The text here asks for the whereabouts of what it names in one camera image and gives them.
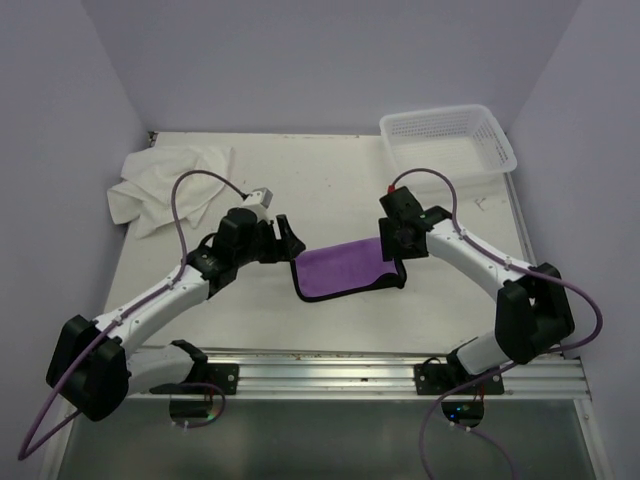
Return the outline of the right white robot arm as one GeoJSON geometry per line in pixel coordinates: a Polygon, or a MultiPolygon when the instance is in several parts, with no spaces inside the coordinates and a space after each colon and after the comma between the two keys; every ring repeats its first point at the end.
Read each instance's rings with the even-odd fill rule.
{"type": "Polygon", "coordinates": [[[468,392],[481,374],[507,362],[526,364],[574,332],[575,323],[558,270],[516,260],[465,233],[448,210],[425,210],[406,187],[380,198],[378,221],[384,260],[436,257],[476,283],[495,301],[494,327],[447,356],[445,379],[468,392]]]}

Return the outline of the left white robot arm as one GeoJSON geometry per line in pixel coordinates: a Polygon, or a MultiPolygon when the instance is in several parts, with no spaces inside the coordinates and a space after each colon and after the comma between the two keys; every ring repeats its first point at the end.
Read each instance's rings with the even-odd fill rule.
{"type": "Polygon", "coordinates": [[[158,330],[236,280],[250,263],[290,262],[305,244],[288,219],[262,219],[233,208],[214,233],[168,277],[131,302],[93,320],[76,315],[59,335],[46,382],[92,421],[105,419],[131,395],[178,385],[193,393],[207,388],[206,355],[184,340],[156,352],[142,352],[158,330]]]}

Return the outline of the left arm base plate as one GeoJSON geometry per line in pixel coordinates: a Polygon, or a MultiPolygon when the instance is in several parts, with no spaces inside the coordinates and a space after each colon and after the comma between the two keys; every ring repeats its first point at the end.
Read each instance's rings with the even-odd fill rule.
{"type": "Polygon", "coordinates": [[[201,366],[196,373],[190,373],[185,381],[179,384],[164,384],[150,390],[151,394],[166,395],[208,395],[215,394],[212,384],[225,395],[235,395],[239,381],[240,367],[237,363],[208,363],[201,366]]]}

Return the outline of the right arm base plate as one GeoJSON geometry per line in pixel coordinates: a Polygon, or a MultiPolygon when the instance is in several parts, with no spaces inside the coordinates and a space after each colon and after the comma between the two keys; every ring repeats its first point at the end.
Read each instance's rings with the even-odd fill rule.
{"type": "Polygon", "coordinates": [[[461,367],[449,365],[438,357],[430,357],[413,366],[413,380],[418,395],[439,396],[472,380],[475,383],[458,392],[458,395],[502,395],[505,393],[502,376],[491,370],[489,379],[479,382],[476,376],[468,375],[461,367]]]}

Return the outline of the purple microfiber towel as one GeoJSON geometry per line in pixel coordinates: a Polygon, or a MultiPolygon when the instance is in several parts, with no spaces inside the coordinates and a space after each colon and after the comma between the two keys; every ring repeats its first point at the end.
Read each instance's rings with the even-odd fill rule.
{"type": "Polygon", "coordinates": [[[383,259],[379,237],[305,251],[291,262],[294,289],[307,303],[361,292],[402,289],[404,265],[383,259]]]}

